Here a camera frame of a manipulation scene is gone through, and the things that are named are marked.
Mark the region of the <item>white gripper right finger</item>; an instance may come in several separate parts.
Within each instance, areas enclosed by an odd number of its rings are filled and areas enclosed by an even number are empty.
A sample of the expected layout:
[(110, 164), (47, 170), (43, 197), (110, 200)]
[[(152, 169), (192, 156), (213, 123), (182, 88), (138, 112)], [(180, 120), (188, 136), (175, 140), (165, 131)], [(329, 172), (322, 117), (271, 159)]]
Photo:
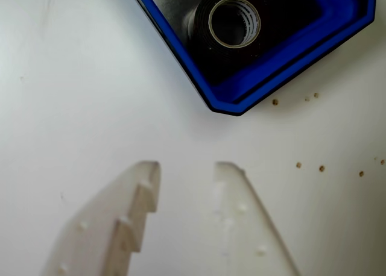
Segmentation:
[(217, 275), (300, 275), (243, 169), (216, 163), (213, 198)]

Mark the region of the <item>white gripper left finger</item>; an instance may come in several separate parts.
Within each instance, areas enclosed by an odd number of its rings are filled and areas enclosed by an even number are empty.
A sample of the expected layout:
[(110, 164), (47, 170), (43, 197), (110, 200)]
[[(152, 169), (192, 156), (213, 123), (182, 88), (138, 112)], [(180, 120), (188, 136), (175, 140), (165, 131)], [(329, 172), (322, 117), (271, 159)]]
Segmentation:
[(157, 210), (160, 164), (126, 169), (63, 227), (42, 275), (127, 275), (140, 252), (149, 213)]

